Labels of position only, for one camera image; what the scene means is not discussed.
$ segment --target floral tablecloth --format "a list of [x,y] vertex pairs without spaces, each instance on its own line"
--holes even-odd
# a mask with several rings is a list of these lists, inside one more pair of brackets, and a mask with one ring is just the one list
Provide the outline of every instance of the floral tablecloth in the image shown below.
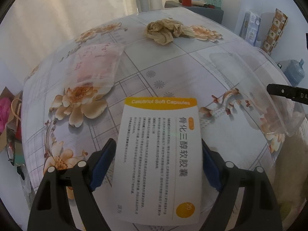
[[[186,26],[202,25],[222,35],[214,41],[175,38],[159,45],[145,37],[149,22],[173,18]],[[50,112],[64,94],[63,82],[67,65],[80,47],[116,42],[125,46],[111,91],[103,97],[107,108],[95,119],[83,116],[80,127],[69,125],[70,116],[61,120]],[[252,95],[242,95],[243,84],[235,82],[234,73],[217,68],[212,53],[237,52],[266,84],[267,77],[285,83],[279,71],[258,50],[239,36],[208,18],[185,8],[149,11],[119,18],[83,33],[45,58],[25,82],[22,103],[22,138],[31,183],[37,191],[44,171],[53,165],[58,169],[72,167],[100,150],[109,138],[117,140],[124,107],[129,96],[194,97],[200,108],[201,134],[208,146],[217,150],[224,160],[240,168],[263,166],[268,171],[274,164],[284,135],[265,135],[265,119],[258,114]],[[97,204],[112,230],[187,230],[187,227],[154,227],[117,221],[108,210],[110,205],[113,164],[103,185],[94,192]],[[217,192],[203,180],[200,222],[189,230],[199,230],[213,204]],[[76,226],[82,229],[80,216],[68,189]]]

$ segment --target crumpled brown paper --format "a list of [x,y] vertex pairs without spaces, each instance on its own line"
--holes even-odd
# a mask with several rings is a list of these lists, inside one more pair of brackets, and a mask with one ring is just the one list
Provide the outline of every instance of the crumpled brown paper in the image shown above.
[[166,45],[173,41],[173,36],[187,35],[195,37],[194,31],[183,23],[173,20],[172,18],[164,18],[147,25],[146,36],[155,42]]

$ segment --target plastic basket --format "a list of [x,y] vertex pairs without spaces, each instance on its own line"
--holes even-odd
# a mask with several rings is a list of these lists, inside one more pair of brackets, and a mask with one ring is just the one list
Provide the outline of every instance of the plastic basket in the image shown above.
[[206,3],[221,8],[222,0],[207,0]]

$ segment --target pink cloth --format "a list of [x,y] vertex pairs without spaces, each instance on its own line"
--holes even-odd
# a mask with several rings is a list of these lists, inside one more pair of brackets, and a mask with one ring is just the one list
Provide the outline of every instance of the pink cloth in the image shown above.
[[0,133],[3,132],[5,124],[9,119],[10,110],[11,110],[10,99],[6,97],[0,99]]

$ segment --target clear plastic container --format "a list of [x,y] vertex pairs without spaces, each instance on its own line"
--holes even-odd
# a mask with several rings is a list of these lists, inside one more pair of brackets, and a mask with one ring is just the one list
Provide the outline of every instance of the clear plastic container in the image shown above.
[[303,69],[304,60],[300,62],[291,60],[290,64],[284,71],[285,76],[289,80],[292,86],[296,87],[300,81],[305,77],[305,71]]
[[[209,57],[215,66],[216,73],[220,73],[230,89],[236,87],[243,99],[256,109],[247,110],[247,113],[264,134],[292,136],[305,118],[301,103],[285,97],[269,95],[266,91],[268,84],[290,85],[290,83],[264,51],[252,46],[245,46],[245,48],[247,48],[245,55],[242,55],[241,46],[236,44],[228,49],[228,53],[211,53]],[[251,64],[245,62],[243,58],[249,60],[249,52],[251,57],[254,57],[256,51],[265,58],[258,60],[259,65],[253,71],[250,68]]]

